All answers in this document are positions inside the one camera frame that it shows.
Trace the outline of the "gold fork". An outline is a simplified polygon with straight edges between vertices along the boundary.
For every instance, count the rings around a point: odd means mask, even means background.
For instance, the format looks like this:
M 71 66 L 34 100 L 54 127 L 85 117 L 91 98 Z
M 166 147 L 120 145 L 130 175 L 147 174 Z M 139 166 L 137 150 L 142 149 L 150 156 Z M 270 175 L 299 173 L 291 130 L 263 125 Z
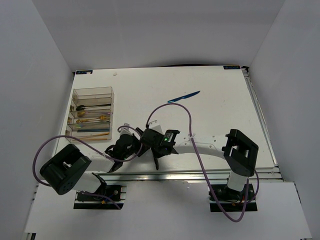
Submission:
M 76 123 L 89 123 L 89 122 L 103 122 L 103 121 L 109 121 L 111 119 L 111 117 L 109 115 L 100 115 L 99 117 L 95 117 L 95 118 L 79 118 L 76 120 Z

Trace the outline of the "iridescent rainbow fork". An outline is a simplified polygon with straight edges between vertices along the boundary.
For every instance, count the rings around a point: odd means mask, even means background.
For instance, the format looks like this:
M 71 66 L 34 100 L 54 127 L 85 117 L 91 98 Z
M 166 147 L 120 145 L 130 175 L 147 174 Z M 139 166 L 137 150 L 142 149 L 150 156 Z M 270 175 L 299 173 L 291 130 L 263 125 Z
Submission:
M 77 133 L 95 133 L 95 132 L 109 132 L 110 128 L 81 128 L 78 129 L 76 132 Z

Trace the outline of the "blue knife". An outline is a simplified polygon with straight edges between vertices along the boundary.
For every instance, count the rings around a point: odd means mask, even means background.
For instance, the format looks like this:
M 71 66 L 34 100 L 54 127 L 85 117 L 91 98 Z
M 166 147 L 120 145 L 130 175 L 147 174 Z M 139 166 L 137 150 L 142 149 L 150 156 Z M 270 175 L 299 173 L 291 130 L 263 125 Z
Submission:
M 195 91 L 195 92 L 192 92 L 192 93 L 189 93 L 189 94 L 186 94 L 186 95 L 183 95 L 183 96 L 180 96 L 180 97 L 176 97 L 176 98 L 173 98 L 173 99 L 170 99 L 167 101 L 167 103 L 175 103 L 175 102 L 178 102 L 178 101 L 181 101 L 181 100 L 184 100 L 184 99 L 188 99 L 188 98 L 191 98 L 193 96 L 196 96 L 197 94 L 199 94 L 201 91 L 198 90 L 198 91 Z

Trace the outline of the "black spoon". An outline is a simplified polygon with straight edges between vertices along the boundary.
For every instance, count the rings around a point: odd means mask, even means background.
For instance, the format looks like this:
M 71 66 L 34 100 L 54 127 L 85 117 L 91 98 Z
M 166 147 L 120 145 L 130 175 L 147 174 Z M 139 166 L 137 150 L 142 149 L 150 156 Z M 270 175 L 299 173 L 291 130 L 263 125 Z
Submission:
M 76 111 L 83 111 L 85 109 L 90 109 L 90 108 L 98 108 L 98 107 L 110 107 L 111 104 L 98 104 L 98 105 L 78 105 L 76 107 Z

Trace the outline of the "black knife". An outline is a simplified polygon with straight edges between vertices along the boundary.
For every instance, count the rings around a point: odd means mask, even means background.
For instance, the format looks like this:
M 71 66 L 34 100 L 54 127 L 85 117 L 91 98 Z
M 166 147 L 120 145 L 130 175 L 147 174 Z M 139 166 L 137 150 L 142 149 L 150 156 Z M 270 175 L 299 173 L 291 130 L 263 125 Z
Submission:
M 151 148 L 151 152 L 152 152 L 152 157 L 155 164 L 155 169 L 158 171 L 160 167 L 159 165 L 160 154 L 154 148 Z

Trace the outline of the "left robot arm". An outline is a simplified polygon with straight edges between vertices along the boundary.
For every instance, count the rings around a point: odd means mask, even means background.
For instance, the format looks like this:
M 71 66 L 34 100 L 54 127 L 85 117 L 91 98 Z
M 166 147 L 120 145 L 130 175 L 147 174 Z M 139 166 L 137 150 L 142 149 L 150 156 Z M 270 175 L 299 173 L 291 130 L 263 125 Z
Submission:
M 105 196 L 105 182 L 99 172 L 113 173 L 123 163 L 141 155 L 143 145 L 133 134 L 122 134 L 114 145 L 104 152 L 94 150 L 97 156 L 85 156 L 74 144 L 68 144 L 40 169 L 43 185 L 52 187 L 58 195 L 71 190 L 88 192 L 94 199 Z

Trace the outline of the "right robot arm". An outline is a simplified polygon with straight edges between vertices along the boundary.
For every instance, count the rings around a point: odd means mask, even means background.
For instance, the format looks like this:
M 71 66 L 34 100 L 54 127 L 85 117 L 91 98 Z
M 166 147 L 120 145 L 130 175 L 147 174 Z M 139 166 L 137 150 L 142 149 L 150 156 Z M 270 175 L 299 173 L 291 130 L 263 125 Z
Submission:
M 233 200 L 243 195 L 247 179 L 255 174 L 259 147 L 238 129 L 231 129 L 226 135 L 197 137 L 178 130 L 161 134 L 149 128 L 140 142 L 158 159 L 171 154 L 195 153 L 226 160 L 231 172 L 225 192 Z

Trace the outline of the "clear compartment organizer tray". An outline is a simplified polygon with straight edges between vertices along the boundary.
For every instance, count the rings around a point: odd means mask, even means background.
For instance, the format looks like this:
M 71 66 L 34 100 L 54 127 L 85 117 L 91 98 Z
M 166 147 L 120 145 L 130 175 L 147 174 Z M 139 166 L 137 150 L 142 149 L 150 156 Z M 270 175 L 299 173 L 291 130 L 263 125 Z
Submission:
M 113 113 L 111 86 L 76 88 L 71 95 L 64 134 L 84 142 L 111 140 Z

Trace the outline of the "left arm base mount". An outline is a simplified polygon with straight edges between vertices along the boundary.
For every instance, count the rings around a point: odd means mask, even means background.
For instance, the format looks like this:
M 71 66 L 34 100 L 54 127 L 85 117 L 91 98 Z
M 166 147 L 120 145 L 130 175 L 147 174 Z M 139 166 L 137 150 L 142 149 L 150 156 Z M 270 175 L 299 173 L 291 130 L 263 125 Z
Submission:
M 121 210 L 126 199 L 125 185 L 106 185 L 95 193 L 76 193 L 73 208 L 75 210 Z

